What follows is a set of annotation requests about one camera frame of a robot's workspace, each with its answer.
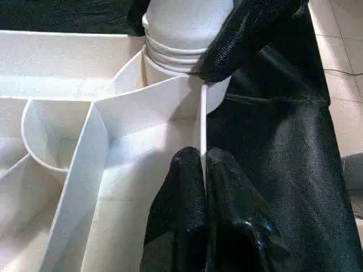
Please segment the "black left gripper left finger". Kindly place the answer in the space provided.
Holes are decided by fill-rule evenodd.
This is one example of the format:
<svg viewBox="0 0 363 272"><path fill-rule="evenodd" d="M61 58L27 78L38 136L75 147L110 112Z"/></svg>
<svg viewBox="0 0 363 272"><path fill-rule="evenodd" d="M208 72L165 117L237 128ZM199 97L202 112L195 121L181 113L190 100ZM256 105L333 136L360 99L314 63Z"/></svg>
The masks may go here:
<svg viewBox="0 0 363 272"><path fill-rule="evenodd" d="M208 235L200 153L185 147L151 204L140 271L204 271Z"/></svg>

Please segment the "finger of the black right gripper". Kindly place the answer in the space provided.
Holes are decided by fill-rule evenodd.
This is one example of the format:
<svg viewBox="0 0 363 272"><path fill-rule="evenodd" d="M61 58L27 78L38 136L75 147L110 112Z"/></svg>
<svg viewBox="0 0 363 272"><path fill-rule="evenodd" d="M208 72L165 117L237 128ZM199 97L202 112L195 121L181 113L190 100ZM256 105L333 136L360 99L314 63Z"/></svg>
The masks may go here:
<svg viewBox="0 0 363 272"><path fill-rule="evenodd" d="M271 42L307 1L240 1L202 55L199 77L225 80Z"/></svg>
<svg viewBox="0 0 363 272"><path fill-rule="evenodd" d="M132 30L132 34L136 36L144 36L145 31L142 25L142 17L148 8L148 0L134 0L130 6L127 22Z"/></svg>

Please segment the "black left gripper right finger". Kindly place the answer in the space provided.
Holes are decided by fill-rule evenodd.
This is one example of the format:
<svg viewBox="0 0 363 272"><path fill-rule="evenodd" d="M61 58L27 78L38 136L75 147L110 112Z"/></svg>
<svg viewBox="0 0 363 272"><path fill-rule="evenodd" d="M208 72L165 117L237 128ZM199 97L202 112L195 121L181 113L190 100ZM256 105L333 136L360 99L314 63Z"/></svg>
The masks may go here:
<svg viewBox="0 0 363 272"><path fill-rule="evenodd" d="M207 271L285 271L285 244L269 207L234 157L206 153Z"/></svg>

